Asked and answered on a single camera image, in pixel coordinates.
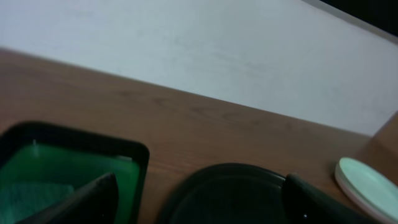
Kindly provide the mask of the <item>brown box at table edge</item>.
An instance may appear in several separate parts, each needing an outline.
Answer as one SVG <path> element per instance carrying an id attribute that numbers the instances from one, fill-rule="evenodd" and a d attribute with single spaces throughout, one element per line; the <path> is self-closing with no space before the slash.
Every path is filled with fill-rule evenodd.
<path id="1" fill-rule="evenodd" d="M 358 158 L 397 184 L 397 112 L 368 141 Z"/>

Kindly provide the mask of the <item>round black tray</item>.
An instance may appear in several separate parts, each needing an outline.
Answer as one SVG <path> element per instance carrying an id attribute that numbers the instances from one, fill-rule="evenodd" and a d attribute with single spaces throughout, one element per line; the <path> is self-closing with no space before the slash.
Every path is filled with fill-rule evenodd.
<path id="1" fill-rule="evenodd" d="M 285 178 L 249 164 L 209 166 L 184 180 L 164 203 L 157 223 L 288 223 Z"/>

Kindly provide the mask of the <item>green yellow sponge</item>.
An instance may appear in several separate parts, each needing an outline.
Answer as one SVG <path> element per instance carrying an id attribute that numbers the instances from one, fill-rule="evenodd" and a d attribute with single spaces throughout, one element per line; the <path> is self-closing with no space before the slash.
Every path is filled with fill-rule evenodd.
<path id="1" fill-rule="evenodd" d="M 19 182 L 1 187 L 1 224 L 19 222 L 63 200 L 72 185 Z"/>

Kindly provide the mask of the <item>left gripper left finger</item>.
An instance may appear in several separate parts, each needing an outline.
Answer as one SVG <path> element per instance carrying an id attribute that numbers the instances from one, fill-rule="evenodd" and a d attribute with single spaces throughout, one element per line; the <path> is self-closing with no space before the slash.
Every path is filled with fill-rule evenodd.
<path id="1" fill-rule="evenodd" d="M 18 224 L 113 224 L 119 202 L 116 176 L 108 172 Z"/>

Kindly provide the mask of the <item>white plate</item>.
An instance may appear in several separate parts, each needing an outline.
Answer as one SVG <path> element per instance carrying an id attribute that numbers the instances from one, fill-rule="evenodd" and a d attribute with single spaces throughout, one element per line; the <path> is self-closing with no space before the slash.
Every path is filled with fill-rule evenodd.
<path id="1" fill-rule="evenodd" d="M 371 218 L 375 219 L 380 223 L 385 224 L 397 224 L 397 221 L 388 215 L 384 214 L 378 208 L 371 205 L 370 202 L 365 200 L 357 191 L 355 191 L 354 187 L 352 187 L 347 180 L 344 180 L 342 176 L 335 173 L 335 179 L 340 189 L 344 192 L 344 194 L 354 202 L 364 213 L 369 215 Z"/>

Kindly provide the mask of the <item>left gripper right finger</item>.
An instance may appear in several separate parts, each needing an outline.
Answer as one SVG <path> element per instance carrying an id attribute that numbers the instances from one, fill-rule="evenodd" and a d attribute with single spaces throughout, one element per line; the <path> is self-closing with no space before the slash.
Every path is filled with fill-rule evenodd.
<path id="1" fill-rule="evenodd" d="M 375 223 L 293 174 L 287 175 L 282 184 L 282 201 L 291 223 Z"/>

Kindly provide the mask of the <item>pale green plate front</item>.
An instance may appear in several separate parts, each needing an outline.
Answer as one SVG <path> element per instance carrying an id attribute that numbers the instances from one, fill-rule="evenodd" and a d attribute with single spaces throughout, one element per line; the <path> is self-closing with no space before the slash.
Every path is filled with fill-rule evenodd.
<path id="1" fill-rule="evenodd" d="M 397 186 L 377 170 L 349 157 L 342 157 L 335 173 L 354 187 L 365 200 L 397 221 Z"/>

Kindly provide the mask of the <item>black rectangular tray green water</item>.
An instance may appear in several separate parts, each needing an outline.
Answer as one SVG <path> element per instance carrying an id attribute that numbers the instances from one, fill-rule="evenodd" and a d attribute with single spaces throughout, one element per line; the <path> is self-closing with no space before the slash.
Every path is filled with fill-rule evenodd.
<path id="1" fill-rule="evenodd" d="M 148 161 L 139 142 L 54 124 L 23 122 L 1 134 L 1 187 L 40 182 L 72 185 L 76 192 L 111 172 L 119 190 L 115 223 L 137 221 Z"/>

